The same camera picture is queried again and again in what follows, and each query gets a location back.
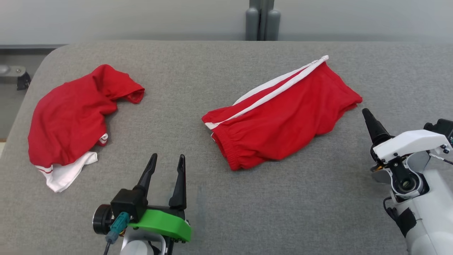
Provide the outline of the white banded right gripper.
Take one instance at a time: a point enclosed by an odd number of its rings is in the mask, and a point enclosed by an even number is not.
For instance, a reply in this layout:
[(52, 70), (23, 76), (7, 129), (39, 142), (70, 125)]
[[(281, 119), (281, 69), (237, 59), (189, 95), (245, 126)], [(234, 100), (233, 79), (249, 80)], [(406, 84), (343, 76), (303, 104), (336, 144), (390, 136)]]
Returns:
[(440, 173), (426, 169), (432, 159), (452, 164), (452, 130), (421, 129), (390, 135), (368, 108), (362, 109), (376, 166), (375, 181), (390, 186), (394, 203), (451, 203)]

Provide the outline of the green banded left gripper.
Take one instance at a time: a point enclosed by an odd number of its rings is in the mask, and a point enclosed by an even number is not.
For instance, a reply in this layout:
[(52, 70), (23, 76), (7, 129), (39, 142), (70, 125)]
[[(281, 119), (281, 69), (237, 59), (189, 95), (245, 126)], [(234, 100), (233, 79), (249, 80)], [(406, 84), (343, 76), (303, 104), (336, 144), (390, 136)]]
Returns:
[[(157, 153), (153, 153), (133, 190), (143, 193), (147, 199), (151, 177), (155, 172)], [(184, 210), (187, 208), (187, 187), (186, 187), (186, 160), (181, 154), (177, 167), (177, 181), (173, 195), (169, 200), (171, 209), (147, 209), (138, 222), (130, 222), (129, 227), (138, 228), (151, 233), (168, 236), (179, 242), (190, 242), (192, 229), (186, 220)]]

